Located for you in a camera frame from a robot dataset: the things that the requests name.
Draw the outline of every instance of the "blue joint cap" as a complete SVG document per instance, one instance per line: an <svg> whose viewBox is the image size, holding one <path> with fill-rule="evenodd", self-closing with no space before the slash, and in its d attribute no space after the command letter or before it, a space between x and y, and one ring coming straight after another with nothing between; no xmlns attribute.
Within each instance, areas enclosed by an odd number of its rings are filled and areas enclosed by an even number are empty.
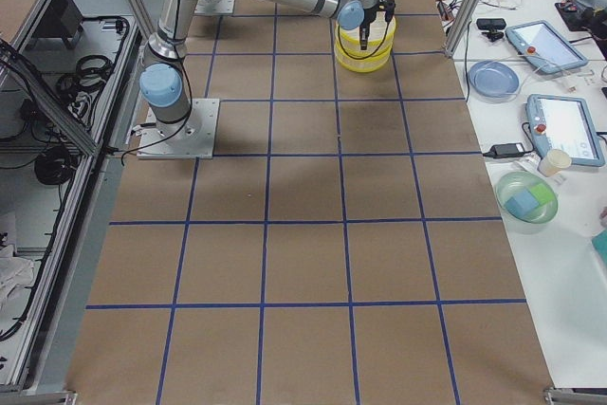
<svg viewBox="0 0 607 405"><path fill-rule="evenodd" d="M166 64L148 66L139 77L139 89L152 106L166 108L181 95L182 82L177 70Z"/></svg>
<svg viewBox="0 0 607 405"><path fill-rule="evenodd" d="M351 0L343 6L338 14L338 23L344 30L354 30L364 19L364 9L359 0Z"/></svg>

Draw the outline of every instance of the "grid of blue tape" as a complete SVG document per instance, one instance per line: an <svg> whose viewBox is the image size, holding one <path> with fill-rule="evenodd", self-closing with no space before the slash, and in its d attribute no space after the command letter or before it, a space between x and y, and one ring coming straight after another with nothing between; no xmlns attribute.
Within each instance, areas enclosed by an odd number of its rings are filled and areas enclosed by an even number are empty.
<svg viewBox="0 0 607 405"><path fill-rule="evenodd" d="M156 394L156 404L159 405L162 400L162 391L164 385L164 378L166 375L167 362L170 356L171 351L171 339L173 336L173 327L175 322L175 312L177 309L181 308L259 308L260 310L260 320L259 320L259 340L258 340L258 361L257 361L257 392L256 392L256 404L260 405L262 403L262 365L263 365L263 348L264 348L264 319L265 319L265 309L266 308L298 308L298 307L347 307L349 310L349 321L350 321L350 338L351 338L351 350L352 350L352 372L353 372L353 380L354 380L354 392L355 399L357 404L360 404L360 390L359 390L359 376L358 376L358 362L357 362L357 351L356 351L356 321L355 321L355 313L354 309L357 307L367 307L367 306L414 306L414 305L434 305L438 309L439 319L441 330L443 334L443 342L445 346L445 354L447 359L447 364L449 367L449 372L451 375L451 386L453 389L453 397L454 401L457 405L461 405L461 400L459 397L459 391L457 386L457 378L455 374L455 368L453 366L453 361L451 358L451 349L449 344L449 334L448 328L445 323L445 317L443 313L443 306L445 305L459 305L459 304L525 304L525 299L472 299L472 300L442 300L440 297L440 290L438 286L438 279L436 276L436 271L434 267L434 260L432 255L432 246L430 242L430 236L428 233L428 223L429 222L440 222L440 221L450 221L450 222L469 222L469 221L490 221L490 220L501 220L499 216L489 216L489 217L426 217L424 213L424 204L422 200L421 190L420 190L420 182L418 179L416 167L415 167L415 157L416 156L428 156L428 155L479 155L480 151L444 151L444 152L415 152L412 149L412 141L409 136L408 129L408 121L405 111L405 103L411 101L443 101L443 100L462 100L462 98L454 98L454 97L446 97L446 98L418 98L418 99L405 99L402 97L402 91L400 87L400 83L398 80L398 70L395 63L395 55L419 55L419 54L433 54L442 52L440 50L430 50L430 51L422 51L422 52L394 52L392 56L392 65L394 67L395 75L396 75L396 85L398 91L397 99L383 99L378 100L382 101L397 101L400 103L401 114L405 125L405 131L407 135L407 140L409 144L409 151L399 154L347 154L341 150L341 142L340 142L340 109L339 102L340 101L368 101L368 100L346 100L339 99L338 96L338 87L337 87L337 69L335 58L332 59L333 64L333 81L334 81L334 99L327 100L314 100L314 101L331 101L335 104L336 117L337 117L337 129L338 129L338 152L336 154L273 154L271 150L271 138L272 138L272 105L275 102L290 102L290 101L299 101L299 100L274 100L274 74L275 74L275 65L276 65L276 56L278 55L302 55L302 54L312 54L312 55L332 55L330 52L326 53L278 53L276 51L276 30L277 30L277 21L281 16L278 14L278 8L275 7L274 11L274 36L273 36L273 50L271 53L219 53L217 52L217 42L221 29L222 20L219 19L219 23L217 26L217 31L215 34L213 50L211 53L192 53L192 55L207 55L211 56L211 65L209 74L207 77L207 85L205 90L205 97L208 96L208 91L210 87L210 81L212 77L212 63L216 55L271 55L272 56L272 70L271 70L271 93L270 93L270 109L269 109L269 124L268 124L268 145L267 145L267 153L266 154L234 154L234 155L222 155L222 156L265 156L267 157L267 169L266 169L266 201L265 201L265 209L264 209L264 220L263 221L234 221L234 220L226 220L226 221L196 221L191 219L192 215L192 207L193 207L193 196L194 190L196 187L196 179L198 175L198 167L199 161L198 159L195 162L195 166L193 169L193 178L192 178L192 186L190 189L188 209L185 220L174 221L174 220L153 220L153 221L115 221L111 222L110 225L115 226L132 226L132 225L182 225L183 226L183 237L181 242L181 248L178 259L178 267L175 277L175 289L173 294L173 299L170 303L159 303L159 304L91 304L87 306L89 310L106 310L106 309L148 309L148 308L162 308L170 310L170 318L167 328L166 341L163 352L162 365L160 369L160 379L158 382L157 394ZM268 17L271 15L234 15L235 17ZM408 13L408 14L398 14L398 16L431 16L435 17L435 14L429 13ZM329 27L329 33L331 35L331 46L333 46L334 42L334 33L333 29ZM222 102L231 102L231 101L259 101L259 100L222 100ZM340 192L341 192L341 220L323 220L323 221L272 221L268 219L268 208L269 208L269 182L270 182L270 171L271 171L271 159L276 156L335 156L339 159L340 164ZM343 158L345 156L409 156L412 161L413 173L414 173L414 185L416 190L416 196L420 209L420 217L412 217L412 218L385 218L385 219L349 219L347 216L347 209L345 205L345 185L344 185L344 177L343 177ZM349 246L348 246L348 225L357 224L357 223L401 223L401 222L420 222L423 226L423 231L425 235L426 248L428 252L428 258L431 265L431 273L432 273L432 282L434 287L434 300L424 300L424 301L383 301L383 302L355 302L352 298L352 277L350 271L350 256L349 256ZM191 225L263 225L264 226L264 240L263 240L263 255L262 255L262 280L261 280L261 295L259 303L245 303L245 304L234 304L234 303L192 303L192 304L180 304L177 301L178 293L179 293L179 285L181 279L181 271L183 268L184 255L185 255L185 247L188 239L189 227ZM266 263L267 263L267 231L270 225L301 225L301 224L310 224L310 225L322 225L322 224L341 224L343 226L343 237L344 237L344 245L345 245L345 264L346 264L346 283L347 283L347 302L334 302L334 303L266 303Z"/></svg>

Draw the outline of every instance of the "green sponge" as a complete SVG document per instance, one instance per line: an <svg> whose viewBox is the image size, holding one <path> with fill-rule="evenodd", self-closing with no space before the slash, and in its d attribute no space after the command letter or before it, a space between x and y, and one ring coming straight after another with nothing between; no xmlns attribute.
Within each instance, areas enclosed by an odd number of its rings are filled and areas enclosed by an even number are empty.
<svg viewBox="0 0 607 405"><path fill-rule="evenodd" d="M528 190L535 197L538 203L540 203L540 206L548 204L554 200L554 193L550 187L543 182L536 184L533 187L529 187Z"/></svg>

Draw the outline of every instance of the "cardboard floor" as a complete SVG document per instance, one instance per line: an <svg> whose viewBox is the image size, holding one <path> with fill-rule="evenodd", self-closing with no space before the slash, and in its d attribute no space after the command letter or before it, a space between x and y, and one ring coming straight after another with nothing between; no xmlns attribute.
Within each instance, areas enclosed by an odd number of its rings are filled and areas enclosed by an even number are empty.
<svg viewBox="0 0 607 405"><path fill-rule="evenodd" d="M67 386L79 403L541 405L550 379L433 0L389 62L236 0L195 18L212 160L127 159Z"/></svg>

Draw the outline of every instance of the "screen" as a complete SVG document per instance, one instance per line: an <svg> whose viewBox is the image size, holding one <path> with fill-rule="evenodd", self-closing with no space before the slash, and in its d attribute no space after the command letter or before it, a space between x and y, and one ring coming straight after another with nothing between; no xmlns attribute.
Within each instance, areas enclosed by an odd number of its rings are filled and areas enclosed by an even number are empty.
<svg viewBox="0 0 607 405"><path fill-rule="evenodd" d="M563 66L579 61L579 56L545 24L517 28L516 32L528 45L535 47L536 54L546 59L547 64Z"/></svg>
<svg viewBox="0 0 607 405"><path fill-rule="evenodd" d="M581 103L540 99L551 149L561 149L572 158L598 158Z"/></svg>

